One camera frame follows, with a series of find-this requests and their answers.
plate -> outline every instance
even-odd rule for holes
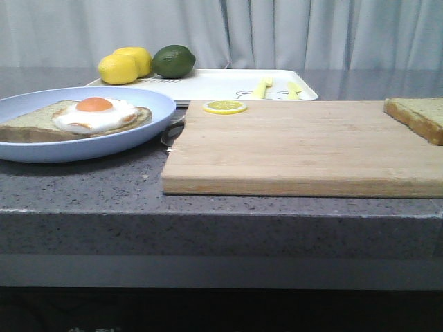
[[[273,69],[195,69],[181,79],[153,75],[126,86],[163,93],[175,100],[177,106],[186,107],[191,100],[253,100],[252,91],[265,77],[272,77],[273,85],[266,90],[266,99],[263,100],[288,100],[288,82],[294,82],[302,88],[300,99],[291,101],[318,98],[317,93],[296,72]],[[87,86],[108,85],[98,79]]]
[[[148,107],[152,121],[127,131],[64,142],[0,142],[0,159],[23,163],[65,163],[103,157],[130,149],[161,133],[175,112],[174,100],[158,92],[121,86],[81,86],[25,93],[0,100],[0,123],[59,100],[108,97]]]

lemon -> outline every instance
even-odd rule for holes
[[[108,84],[132,83],[138,77],[136,60],[130,55],[108,55],[101,59],[97,70],[101,79]]]
[[[191,72],[195,56],[182,45],[169,45],[152,58],[152,70],[164,78],[182,78]]]
[[[145,77],[152,70],[152,56],[143,47],[122,47],[117,48],[114,54],[125,54],[134,57],[137,63],[138,78]]]
[[[238,100],[214,100],[203,105],[203,109],[209,113],[235,114],[243,112],[248,107]]]

green lime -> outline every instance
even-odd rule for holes
[[[195,56],[182,45],[169,45],[152,58],[152,70],[164,78],[182,78],[191,72]]]

yellow utensil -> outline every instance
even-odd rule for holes
[[[298,94],[302,91],[302,88],[297,83],[288,82],[288,99],[300,99]]]
[[[272,84],[273,84],[272,77],[265,77],[261,79],[251,95],[259,99],[264,99],[266,95],[266,89],[272,86]]]

lemon slice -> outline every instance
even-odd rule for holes
[[[215,114],[235,114],[246,110],[248,107],[238,100],[214,100],[203,105],[203,109]]]

